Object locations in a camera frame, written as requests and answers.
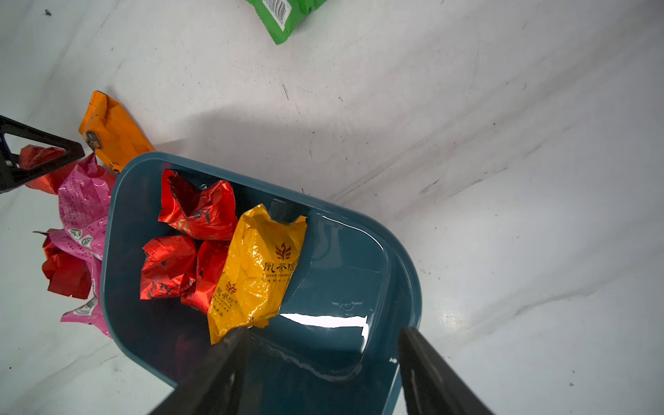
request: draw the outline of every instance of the red wrapper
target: red wrapper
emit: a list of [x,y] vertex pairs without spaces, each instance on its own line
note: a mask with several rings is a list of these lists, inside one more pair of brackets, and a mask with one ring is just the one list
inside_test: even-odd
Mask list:
[[177,172],[164,170],[159,221],[195,239],[230,240],[238,224],[233,188],[220,180],[201,191]]
[[201,244],[197,255],[196,281],[182,296],[182,304],[190,305],[207,315],[212,295],[226,265],[229,242],[206,240]]
[[[65,150],[57,147],[43,148],[37,147],[36,145],[26,145],[21,149],[21,154],[19,155],[19,167],[24,170],[29,170],[65,153]],[[31,189],[57,195],[58,188],[67,176],[69,176],[69,173],[72,172],[75,166],[76,162],[73,161],[64,167],[28,182],[25,185]]]
[[193,284],[196,246],[188,236],[154,238],[143,247],[141,299],[180,297]]
[[42,271],[50,280],[48,290],[66,297],[88,299],[92,279],[87,263],[55,246],[48,236],[43,248],[46,262]]

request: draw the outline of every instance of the pink snack wrapper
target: pink snack wrapper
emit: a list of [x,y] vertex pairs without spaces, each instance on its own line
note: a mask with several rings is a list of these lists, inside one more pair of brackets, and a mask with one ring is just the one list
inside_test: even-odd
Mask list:
[[104,257],[108,208],[115,183],[116,178],[97,164],[93,153],[77,164],[58,189],[64,229],[100,260]]
[[63,314],[60,321],[65,323],[91,324],[97,327],[103,334],[111,337],[106,326],[106,320],[104,320],[102,304],[100,303],[99,288],[102,278],[102,261],[97,259],[91,250],[84,248],[77,241],[71,239],[69,232],[65,229],[49,230],[48,236],[55,246],[85,261],[92,278],[92,298],[79,308]]

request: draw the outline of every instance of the plastic packaging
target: plastic packaging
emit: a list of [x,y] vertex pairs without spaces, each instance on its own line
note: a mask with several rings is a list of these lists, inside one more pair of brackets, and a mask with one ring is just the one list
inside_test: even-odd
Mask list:
[[176,171],[164,170],[159,221],[194,239],[230,240],[238,223],[233,188],[220,180],[202,191]]
[[305,17],[318,9],[325,0],[247,0],[276,44],[286,42]]
[[78,132],[97,157],[116,173],[137,155],[154,151],[124,108],[99,91],[92,94]]
[[143,247],[141,299],[180,297],[194,283],[196,246],[188,236],[154,238]]
[[279,313],[306,230],[306,217],[278,223],[264,205],[240,217],[208,313],[212,344],[235,327],[265,327]]
[[[100,285],[102,279],[102,261],[97,259],[93,253],[83,248],[79,243],[71,239],[69,233],[64,229],[49,230],[48,238],[50,242],[63,252],[66,252],[80,260],[85,261],[90,271],[92,280],[92,298],[84,305],[73,309],[62,315],[60,321],[63,323],[83,323],[97,327],[103,334],[111,337],[106,320],[104,319],[104,312],[102,311],[102,304],[100,303]],[[90,288],[84,299],[88,298]]]
[[[21,149],[19,156],[19,167],[24,170],[32,169],[42,163],[53,160],[59,155],[65,154],[65,150],[57,147],[38,147],[36,145],[26,145]],[[31,189],[41,190],[51,195],[58,194],[58,188],[65,180],[69,173],[75,168],[76,162],[69,163],[68,165],[53,171],[47,175],[35,179],[25,185]]]
[[206,240],[201,244],[197,254],[196,281],[182,296],[182,304],[208,313],[214,289],[226,265],[228,245],[228,242],[218,240]]
[[108,207],[115,183],[116,178],[91,154],[77,164],[58,190],[64,228],[99,259],[104,255]]

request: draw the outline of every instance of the green snack package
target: green snack package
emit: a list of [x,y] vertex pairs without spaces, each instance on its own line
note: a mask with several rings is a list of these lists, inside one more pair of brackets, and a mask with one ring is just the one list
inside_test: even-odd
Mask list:
[[247,0],[256,8],[276,44],[286,42],[293,30],[325,0]]

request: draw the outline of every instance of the yellow foil tea packet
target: yellow foil tea packet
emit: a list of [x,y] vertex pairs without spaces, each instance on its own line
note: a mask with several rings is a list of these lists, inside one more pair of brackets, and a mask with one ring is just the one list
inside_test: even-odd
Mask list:
[[235,327],[265,327],[279,314],[306,231],[306,217],[282,224],[263,205],[240,217],[208,312],[212,344]]

